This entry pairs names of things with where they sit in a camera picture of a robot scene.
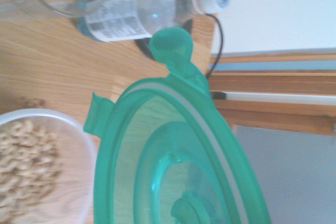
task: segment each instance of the plastic bowl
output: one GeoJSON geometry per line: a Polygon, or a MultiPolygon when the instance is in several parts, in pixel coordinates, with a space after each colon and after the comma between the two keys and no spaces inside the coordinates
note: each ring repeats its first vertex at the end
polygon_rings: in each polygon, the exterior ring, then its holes
{"type": "Polygon", "coordinates": [[[10,121],[30,119],[57,133],[55,140],[62,162],[55,189],[27,214],[14,219],[17,224],[83,223],[92,205],[97,151],[92,138],[76,120],[53,110],[25,109],[0,116],[0,126],[10,121]]]}

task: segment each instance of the black cable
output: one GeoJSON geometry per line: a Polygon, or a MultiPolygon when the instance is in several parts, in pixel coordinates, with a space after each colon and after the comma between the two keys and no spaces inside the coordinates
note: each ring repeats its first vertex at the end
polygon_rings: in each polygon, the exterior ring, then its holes
{"type": "Polygon", "coordinates": [[[222,29],[222,26],[221,26],[221,22],[219,21],[219,19],[212,15],[212,14],[206,14],[206,16],[209,16],[213,19],[215,19],[217,25],[218,25],[218,28],[219,28],[219,33],[220,33],[220,46],[219,46],[219,51],[218,51],[218,54],[217,54],[217,57],[216,57],[216,60],[214,62],[214,64],[212,65],[211,69],[209,70],[209,72],[205,75],[205,77],[207,79],[209,79],[209,77],[211,76],[212,72],[214,71],[219,59],[220,59],[220,56],[222,54],[222,50],[223,50],[223,43],[224,43],[224,32],[223,32],[223,29],[222,29]]]}

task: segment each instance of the cereal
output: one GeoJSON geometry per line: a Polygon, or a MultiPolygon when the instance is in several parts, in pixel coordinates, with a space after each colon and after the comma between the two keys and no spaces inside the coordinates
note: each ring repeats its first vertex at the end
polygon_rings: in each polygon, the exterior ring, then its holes
{"type": "Polygon", "coordinates": [[[31,120],[9,123],[0,131],[0,224],[12,223],[54,189],[61,171],[57,138],[31,120]]]}

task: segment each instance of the wall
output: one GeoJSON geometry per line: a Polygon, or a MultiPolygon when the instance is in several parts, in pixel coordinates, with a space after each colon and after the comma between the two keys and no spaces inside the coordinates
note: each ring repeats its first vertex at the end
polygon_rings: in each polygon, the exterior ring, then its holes
{"type": "Polygon", "coordinates": [[[239,126],[273,224],[334,224],[336,136],[239,126]]]}
{"type": "MultiPolygon", "coordinates": [[[[226,54],[336,51],[336,0],[231,0],[218,14],[226,54]]],[[[212,52],[219,48],[216,31],[212,52]]]]}

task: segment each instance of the wooden frame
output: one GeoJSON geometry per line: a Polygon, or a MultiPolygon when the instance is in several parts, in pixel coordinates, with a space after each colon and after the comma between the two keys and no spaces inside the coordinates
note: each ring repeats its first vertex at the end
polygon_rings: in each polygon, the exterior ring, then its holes
{"type": "Polygon", "coordinates": [[[244,62],[281,62],[281,61],[317,61],[317,60],[336,60],[336,54],[263,54],[253,56],[234,56],[221,57],[218,63],[244,63],[244,62]]]}
{"type": "Polygon", "coordinates": [[[272,130],[333,135],[336,106],[215,100],[227,123],[272,130]]]}
{"type": "Polygon", "coordinates": [[[210,89],[220,92],[336,95],[336,71],[214,72],[210,89]]]}
{"type": "MultiPolygon", "coordinates": [[[[210,89],[220,92],[336,95],[336,71],[214,72],[210,89]]],[[[336,106],[215,100],[228,124],[333,135],[336,106]]]]}

